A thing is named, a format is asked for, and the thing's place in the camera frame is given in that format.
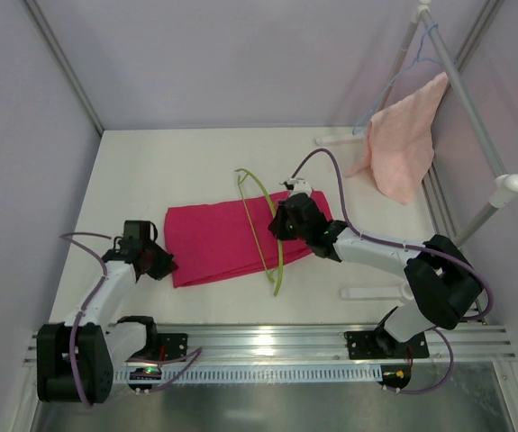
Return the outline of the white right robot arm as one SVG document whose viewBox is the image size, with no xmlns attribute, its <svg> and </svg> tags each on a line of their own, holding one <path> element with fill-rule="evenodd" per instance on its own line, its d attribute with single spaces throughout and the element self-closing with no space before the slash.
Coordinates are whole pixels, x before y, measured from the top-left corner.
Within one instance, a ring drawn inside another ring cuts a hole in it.
<svg viewBox="0 0 518 432">
<path fill-rule="evenodd" d="M 393 308 L 373 330 L 346 335 L 352 359 L 403 358 L 417 348 L 425 331 L 456 328 L 484 290 L 448 238 L 435 235 L 423 244 L 404 244 L 357 235 L 345 221 L 327 218 L 307 193 L 279 202 L 268 229 L 278 240 L 303 241 L 317 257 L 405 278 L 410 301 Z"/>
</svg>

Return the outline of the pink trousers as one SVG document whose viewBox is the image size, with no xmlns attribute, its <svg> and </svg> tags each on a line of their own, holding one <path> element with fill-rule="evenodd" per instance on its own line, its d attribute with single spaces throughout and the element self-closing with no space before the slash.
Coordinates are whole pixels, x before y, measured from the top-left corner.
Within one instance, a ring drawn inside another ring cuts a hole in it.
<svg viewBox="0 0 518 432">
<path fill-rule="evenodd" d="M 311 254 L 303 242 L 279 244 L 268 231 L 273 215 L 268 199 L 259 196 L 213 204 L 170 207 L 164 220 L 164 240 L 178 270 L 176 288 L 209 284 L 290 264 Z"/>
</svg>

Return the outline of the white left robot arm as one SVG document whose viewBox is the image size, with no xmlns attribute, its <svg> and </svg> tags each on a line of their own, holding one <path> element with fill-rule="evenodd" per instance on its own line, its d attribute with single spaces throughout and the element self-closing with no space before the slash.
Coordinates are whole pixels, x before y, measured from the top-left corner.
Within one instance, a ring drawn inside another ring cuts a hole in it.
<svg viewBox="0 0 518 432">
<path fill-rule="evenodd" d="M 128 360 L 156 358 L 161 345 L 149 316 L 116 319 L 123 298 L 147 276 L 159 281 L 177 270 L 174 257 L 157 242 L 151 221 L 128 220 L 103 255 L 93 257 L 101 273 L 82 301 L 62 321 L 36 335 L 37 395 L 42 402 L 105 402 L 114 370 Z"/>
</svg>

